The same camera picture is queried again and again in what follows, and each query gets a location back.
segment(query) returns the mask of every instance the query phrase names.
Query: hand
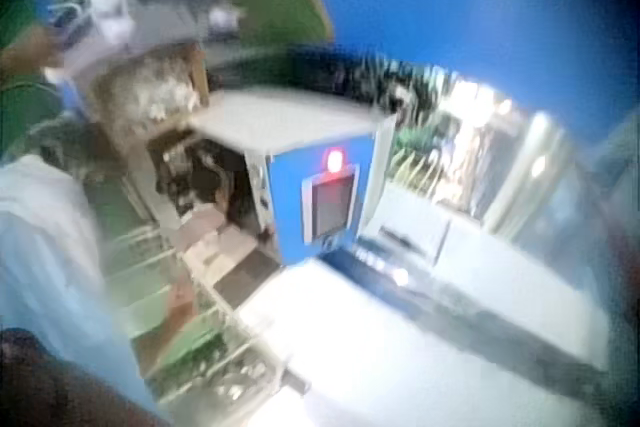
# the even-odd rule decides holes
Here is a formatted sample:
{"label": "hand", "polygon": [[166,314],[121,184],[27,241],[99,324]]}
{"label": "hand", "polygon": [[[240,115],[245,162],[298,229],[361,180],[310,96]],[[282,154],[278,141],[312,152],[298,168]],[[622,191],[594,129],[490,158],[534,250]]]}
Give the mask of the hand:
{"label": "hand", "polygon": [[29,26],[0,54],[0,68],[5,75],[33,74],[42,67],[59,65],[54,38],[41,24]]}
{"label": "hand", "polygon": [[171,286],[168,302],[168,321],[174,328],[180,328],[196,315],[195,292],[189,279]]}

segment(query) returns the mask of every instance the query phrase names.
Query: wire rack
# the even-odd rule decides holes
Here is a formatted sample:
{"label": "wire rack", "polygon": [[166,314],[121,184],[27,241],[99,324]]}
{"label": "wire rack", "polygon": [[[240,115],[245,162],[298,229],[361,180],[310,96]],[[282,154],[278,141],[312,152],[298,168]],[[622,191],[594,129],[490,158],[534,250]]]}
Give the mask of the wire rack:
{"label": "wire rack", "polygon": [[[125,286],[132,273],[142,274],[145,280],[147,273],[151,274],[145,286],[153,283],[153,274],[159,271],[169,281],[189,275],[181,257],[155,225],[116,238],[110,243],[107,256],[111,262],[124,266],[108,281],[122,281]],[[190,275],[189,278],[200,314],[183,329],[182,346],[169,347],[147,375],[147,383],[159,404],[172,415],[184,415],[180,405],[183,397],[206,395],[225,419],[218,424],[226,424],[275,393],[284,366],[237,320],[215,290],[205,289]]]}

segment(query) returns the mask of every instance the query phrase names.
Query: white cloth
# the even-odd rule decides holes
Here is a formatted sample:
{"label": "white cloth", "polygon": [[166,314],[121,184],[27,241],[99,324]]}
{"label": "white cloth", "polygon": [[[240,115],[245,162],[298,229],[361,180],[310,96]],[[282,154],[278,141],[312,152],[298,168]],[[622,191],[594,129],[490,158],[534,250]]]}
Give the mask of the white cloth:
{"label": "white cloth", "polygon": [[102,291],[98,228],[82,187],[36,155],[0,168],[0,212],[46,232],[92,289]]}

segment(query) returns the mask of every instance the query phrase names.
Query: fluorescent light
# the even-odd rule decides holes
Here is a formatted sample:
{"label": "fluorescent light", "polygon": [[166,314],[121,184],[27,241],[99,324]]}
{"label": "fluorescent light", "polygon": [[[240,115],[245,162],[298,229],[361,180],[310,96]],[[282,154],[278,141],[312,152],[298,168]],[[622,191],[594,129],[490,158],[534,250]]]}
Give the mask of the fluorescent light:
{"label": "fluorescent light", "polygon": [[400,287],[404,287],[409,283],[409,272],[406,269],[395,269],[391,272],[391,277]]}
{"label": "fluorescent light", "polygon": [[546,167],[547,167],[547,159],[544,155],[541,155],[533,162],[533,165],[531,166],[531,177],[533,177],[534,179],[536,177],[539,177],[540,174],[544,172],[544,169]]}
{"label": "fluorescent light", "polygon": [[498,113],[500,115],[507,115],[509,112],[511,112],[511,100],[503,100],[498,106]]}

